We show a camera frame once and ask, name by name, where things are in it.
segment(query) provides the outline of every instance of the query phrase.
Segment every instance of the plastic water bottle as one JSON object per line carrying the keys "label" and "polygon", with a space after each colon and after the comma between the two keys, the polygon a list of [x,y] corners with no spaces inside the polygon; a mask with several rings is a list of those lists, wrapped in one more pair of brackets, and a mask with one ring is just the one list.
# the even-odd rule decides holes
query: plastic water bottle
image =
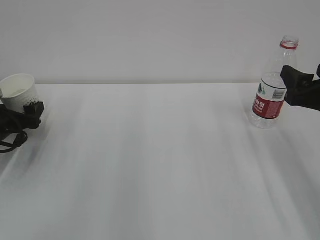
{"label": "plastic water bottle", "polygon": [[258,128],[269,129],[277,121],[287,93],[286,85],[281,78],[281,71],[285,65],[297,68],[295,50],[298,43],[297,37],[284,36],[280,48],[264,68],[249,116],[250,122]]}

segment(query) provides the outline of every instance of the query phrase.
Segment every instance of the bottle label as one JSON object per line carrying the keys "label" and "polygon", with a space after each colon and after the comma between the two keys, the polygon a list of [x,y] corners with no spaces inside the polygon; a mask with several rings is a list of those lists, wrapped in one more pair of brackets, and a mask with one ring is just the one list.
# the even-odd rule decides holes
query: bottle label
{"label": "bottle label", "polygon": [[262,81],[253,103],[253,112],[264,119],[276,119],[284,104],[286,93],[286,88],[272,87]]}

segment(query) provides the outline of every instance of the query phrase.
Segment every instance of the wall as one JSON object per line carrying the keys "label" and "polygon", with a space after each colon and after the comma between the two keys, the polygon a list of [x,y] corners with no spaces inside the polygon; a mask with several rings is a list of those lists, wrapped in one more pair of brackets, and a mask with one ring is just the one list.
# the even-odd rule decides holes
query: wall
{"label": "wall", "polygon": [[256,82],[283,35],[320,64],[319,0],[2,0],[0,78]]}

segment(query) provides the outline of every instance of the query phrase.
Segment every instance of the table surface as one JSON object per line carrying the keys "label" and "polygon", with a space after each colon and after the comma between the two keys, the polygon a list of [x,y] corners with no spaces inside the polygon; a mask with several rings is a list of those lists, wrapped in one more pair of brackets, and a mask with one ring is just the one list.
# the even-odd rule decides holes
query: table surface
{"label": "table surface", "polygon": [[0,155],[2,240],[319,240],[320,112],[248,122],[258,84],[38,85]]}

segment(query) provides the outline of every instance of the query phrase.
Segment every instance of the paper cup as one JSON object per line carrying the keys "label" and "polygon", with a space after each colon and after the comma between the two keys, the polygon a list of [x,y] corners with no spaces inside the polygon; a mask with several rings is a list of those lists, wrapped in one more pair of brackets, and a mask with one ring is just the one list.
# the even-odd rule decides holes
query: paper cup
{"label": "paper cup", "polygon": [[23,114],[24,106],[39,102],[35,78],[29,74],[16,74],[0,81],[3,96],[0,100],[7,109]]}

